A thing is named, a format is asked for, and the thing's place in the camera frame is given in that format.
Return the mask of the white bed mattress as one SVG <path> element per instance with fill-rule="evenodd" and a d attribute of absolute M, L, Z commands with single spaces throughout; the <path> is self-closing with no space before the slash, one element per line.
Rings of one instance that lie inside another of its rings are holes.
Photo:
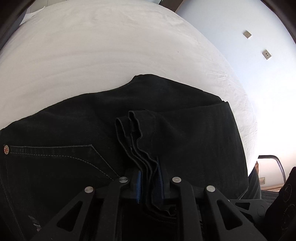
<path fill-rule="evenodd" d="M 258 157 L 247 95 L 220 51 L 174 12 L 147 1 L 65 1 L 42 9 L 1 50 L 1 127 L 83 93 L 154 74 L 219 96 L 246 161 Z"/>

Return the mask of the lower beige wall socket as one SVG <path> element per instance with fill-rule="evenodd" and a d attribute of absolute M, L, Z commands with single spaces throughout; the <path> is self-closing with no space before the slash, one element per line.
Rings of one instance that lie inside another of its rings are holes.
<path fill-rule="evenodd" d="M 262 51 L 263 56 L 265 57 L 266 60 L 268 60 L 271 57 L 271 54 L 267 50 Z"/>

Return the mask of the black metal chair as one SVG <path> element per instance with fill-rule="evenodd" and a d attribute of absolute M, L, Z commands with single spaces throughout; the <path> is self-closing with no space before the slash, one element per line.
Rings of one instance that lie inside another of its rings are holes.
<path fill-rule="evenodd" d="M 259 155 L 259 181 L 263 190 L 281 187 L 286 182 L 284 168 L 277 156 Z"/>

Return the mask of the upper beige wall socket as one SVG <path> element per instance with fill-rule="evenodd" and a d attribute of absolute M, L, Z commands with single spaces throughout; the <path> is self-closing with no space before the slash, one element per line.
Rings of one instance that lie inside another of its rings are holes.
<path fill-rule="evenodd" d="M 247 30 L 243 32 L 243 35 L 244 35 L 247 39 L 249 39 L 249 38 L 252 36 L 252 34 L 251 34 L 250 32 L 248 32 Z"/>

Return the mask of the black denim pants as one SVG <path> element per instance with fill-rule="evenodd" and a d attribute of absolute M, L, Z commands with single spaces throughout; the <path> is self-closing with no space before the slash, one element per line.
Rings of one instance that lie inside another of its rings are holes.
<path fill-rule="evenodd" d="M 227 198 L 248 189 L 228 102 L 156 75 L 66 99 L 1 130 L 1 240 L 30 240 L 85 187 L 140 171 L 144 207 L 125 219 L 125 240 L 178 238 L 161 207 L 159 165 Z"/>

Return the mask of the person's dark trouser leg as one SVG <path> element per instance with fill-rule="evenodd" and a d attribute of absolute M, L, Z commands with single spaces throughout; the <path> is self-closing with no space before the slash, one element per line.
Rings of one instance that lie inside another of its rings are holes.
<path fill-rule="evenodd" d="M 259 164 L 256 162 L 252 172 L 248 176 L 248 189 L 241 199 L 261 199 L 261 188 L 258 174 Z"/>

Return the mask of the beige wall socket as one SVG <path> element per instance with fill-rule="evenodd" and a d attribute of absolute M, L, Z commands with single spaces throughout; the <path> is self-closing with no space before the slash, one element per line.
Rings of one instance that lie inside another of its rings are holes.
<path fill-rule="evenodd" d="M 262 51 L 263 56 L 265 57 L 266 60 L 268 60 L 271 57 L 271 54 L 267 50 Z"/>
<path fill-rule="evenodd" d="M 243 32 L 243 35 L 244 35 L 247 39 L 249 39 L 249 38 L 252 36 L 252 34 L 251 34 L 250 32 L 248 32 L 247 30 Z"/>

